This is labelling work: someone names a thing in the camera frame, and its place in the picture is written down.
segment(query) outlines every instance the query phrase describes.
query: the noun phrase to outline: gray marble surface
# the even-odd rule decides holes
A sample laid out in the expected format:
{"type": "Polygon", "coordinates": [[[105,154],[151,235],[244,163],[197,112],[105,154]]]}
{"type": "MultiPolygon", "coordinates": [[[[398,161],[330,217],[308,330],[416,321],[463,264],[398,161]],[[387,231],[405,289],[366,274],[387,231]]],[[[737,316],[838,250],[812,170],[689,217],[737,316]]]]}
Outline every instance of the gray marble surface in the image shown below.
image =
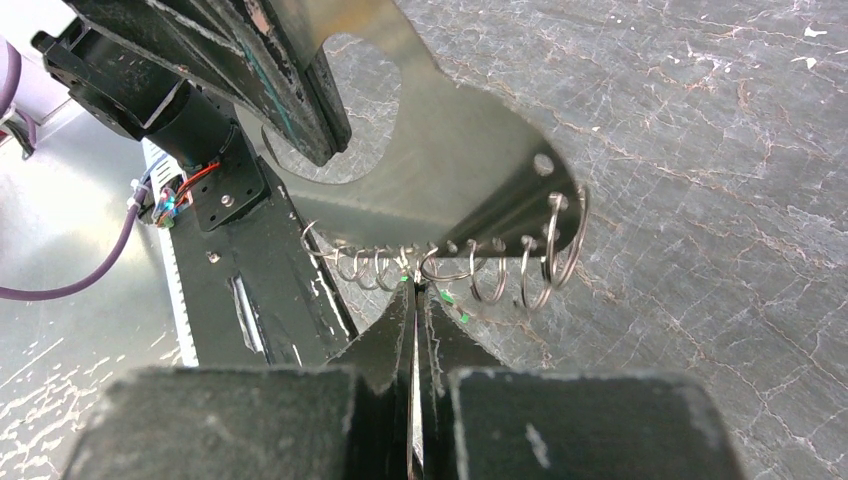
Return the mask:
{"type": "MultiPolygon", "coordinates": [[[[448,75],[545,131],[594,194],[550,305],[483,308],[446,285],[466,327],[515,367],[685,371],[749,478],[848,477],[848,3],[401,7],[448,75]]],[[[276,150],[338,182],[377,162],[402,87],[356,39],[326,47],[356,141],[323,172],[276,150]]],[[[340,286],[362,324],[377,318],[384,295],[340,286]]]]}

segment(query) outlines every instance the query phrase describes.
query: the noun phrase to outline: red wire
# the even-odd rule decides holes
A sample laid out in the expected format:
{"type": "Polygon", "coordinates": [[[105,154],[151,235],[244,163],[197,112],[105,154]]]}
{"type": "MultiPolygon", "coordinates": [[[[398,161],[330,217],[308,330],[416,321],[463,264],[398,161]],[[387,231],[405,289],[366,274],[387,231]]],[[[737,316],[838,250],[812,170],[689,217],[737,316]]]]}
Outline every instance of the red wire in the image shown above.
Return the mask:
{"type": "Polygon", "coordinates": [[[174,198],[179,199],[179,201],[176,203],[176,205],[171,207],[170,210],[168,210],[167,212],[163,212],[162,215],[159,216],[159,220],[156,221],[156,226],[157,227],[162,226],[162,222],[165,221],[165,218],[167,218],[169,215],[171,215],[171,213],[173,211],[180,208],[186,202],[187,199],[184,195],[186,193],[188,193],[188,190],[192,186],[194,186],[195,183],[197,183],[198,181],[200,181],[200,179],[202,179],[203,177],[208,175],[209,172],[211,172],[212,170],[215,170],[216,168],[219,168],[220,166],[221,166],[220,162],[213,163],[213,164],[209,165],[208,167],[204,168],[203,170],[195,173],[194,175],[189,177],[188,180],[183,182],[183,184],[180,185],[180,188],[177,189],[177,193],[174,195],[174,198]]]}
{"type": "Polygon", "coordinates": [[[213,163],[212,165],[209,165],[208,167],[204,168],[203,170],[201,170],[201,171],[199,171],[199,172],[195,173],[194,175],[192,175],[191,177],[189,177],[189,178],[188,178],[188,180],[186,180],[185,182],[183,182],[183,184],[182,184],[182,185],[180,185],[180,188],[178,188],[178,189],[177,189],[177,195],[179,195],[180,193],[183,193],[183,191],[185,191],[186,189],[188,189],[189,187],[191,187],[191,186],[192,186],[192,184],[193,184],[195,181],[200,180],[200,179],[201,179],[201,178],[203,178],[203,177],[204,177],[207,173],[211,172],[212,170],[215,170],[216,168],[218,168],[218,167],[220,167],[220,166],[221,166],[221,163],[220,163],[220,162],[218,162],[218,163],[213,163]]]}

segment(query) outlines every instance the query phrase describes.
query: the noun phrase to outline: curved metal bracket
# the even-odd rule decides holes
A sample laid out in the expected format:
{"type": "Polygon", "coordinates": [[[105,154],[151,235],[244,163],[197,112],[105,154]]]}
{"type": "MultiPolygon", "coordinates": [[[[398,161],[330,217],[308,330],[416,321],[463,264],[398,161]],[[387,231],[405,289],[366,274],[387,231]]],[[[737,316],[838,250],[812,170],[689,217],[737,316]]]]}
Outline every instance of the curved metal bracket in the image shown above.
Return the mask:
{"type": "MultiPolygon", "coordinates": [[[[330,35],[344,32],[376,45],[401,71],[392,140],[374,170],[341,185],[283,175],[298,211],[320,220],[318,228],[331,243],[374,249],[432,242],[440,256],[458,256],[474,239],[478,257],[520,257],[522,236],[544,243],[554,192],[567,200],[556,247],[571,242],[580,223],[580,201],[563,159],[495,96],[457,85],[442,73],[391,0],[266,3],[301,66],[309,65],[330,35]],[[552,171],[537,172],[537,155],[552,161],[552,171]],[[463,248],[451,251],[449,242],[463,248]]],[[[263,141],[258,120],[243,110],[239,120],[254,143],[263,141]]]]}

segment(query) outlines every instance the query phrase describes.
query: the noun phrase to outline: cable tie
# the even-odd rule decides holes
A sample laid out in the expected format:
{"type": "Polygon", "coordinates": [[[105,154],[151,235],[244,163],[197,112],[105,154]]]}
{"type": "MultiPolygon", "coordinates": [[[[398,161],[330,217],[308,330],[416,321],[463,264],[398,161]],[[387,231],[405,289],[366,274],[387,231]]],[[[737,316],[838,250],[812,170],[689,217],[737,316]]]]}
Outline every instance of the cable tie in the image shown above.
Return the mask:
{"type": "Polygon", "coordinates": [[[138,181],[137,178],[134,178],[132,182],[130,182],[130,186],[137,192],[139,190],[145,190],[147,193],[151,193],[153,190],[150,189],[147,185],[138,181]]]}
{"type": "Polygon", "coordinates": [[[133,206],[138,207],[141,210],[142,205],[135,200],[135,197],[130,197],[127,199],[127,210],[131,209],[133,206]]]}

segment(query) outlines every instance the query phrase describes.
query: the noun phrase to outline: black bracket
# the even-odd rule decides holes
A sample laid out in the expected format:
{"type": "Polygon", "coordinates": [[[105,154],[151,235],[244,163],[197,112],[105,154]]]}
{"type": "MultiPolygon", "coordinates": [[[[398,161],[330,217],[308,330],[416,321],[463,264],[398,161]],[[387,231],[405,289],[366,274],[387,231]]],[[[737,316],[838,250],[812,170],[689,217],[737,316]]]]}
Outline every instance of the black bracket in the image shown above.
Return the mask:
{"type": "Polygon", "coordinates": [[[204,232],[243,217],[271,193],[257,163],[262,160],[249,154],[241,129],[233,124],[230,134],[221,166],[191,189],[197,222],[204,232]]]}

